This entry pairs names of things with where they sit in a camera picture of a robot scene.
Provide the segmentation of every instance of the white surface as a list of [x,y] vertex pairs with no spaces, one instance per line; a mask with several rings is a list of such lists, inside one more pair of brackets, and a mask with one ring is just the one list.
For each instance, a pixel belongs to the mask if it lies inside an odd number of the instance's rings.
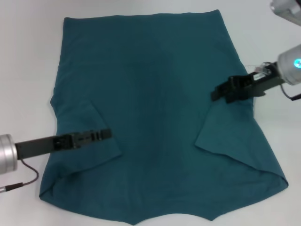
[[[270,0],[0,0],[0,134],[16,142],[50,136],[56,120],[49,101],[59,63],[64,17],[99,17],[155,13],[207,12],[219,9],[245,65],[275,61],[298,45],[301,27],[272,14]],[[301,91],[301,86],[288,92]],[[173,214],[142,226],[299,226],[301,225],[301,101],[291,102],[274,88],[256,100],[255,117],[290,183],[255,205],[210,222]],[[48,156],[27,162],[42,174]],[[0,186],[27,181],[34,174],[19,170],[0,176]],[[6,226],[121,226],[74,214],[38,198],[40,180],[0,194],[0,224]]]

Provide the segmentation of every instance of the teal shirt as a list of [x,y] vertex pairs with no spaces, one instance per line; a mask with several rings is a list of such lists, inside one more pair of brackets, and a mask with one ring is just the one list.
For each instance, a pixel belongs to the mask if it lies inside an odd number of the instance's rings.
[[172,213],[213,220],[284,190],[253,100],[210,100],[244,74],[218,10],[66,18],[57,134],[110,128],[113,138],[52,153],[40,198],[134,225]]

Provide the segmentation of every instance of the metal cylinder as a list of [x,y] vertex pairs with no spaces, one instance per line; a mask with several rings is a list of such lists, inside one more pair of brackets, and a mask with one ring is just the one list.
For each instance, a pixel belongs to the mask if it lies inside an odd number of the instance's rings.
[[278,57],[277,67],[281,78],[290,85],[301,82],[301,45],[296,46]]
[[11,135],[0,135],[0,174],[16,170],[17,159],[17,150]]

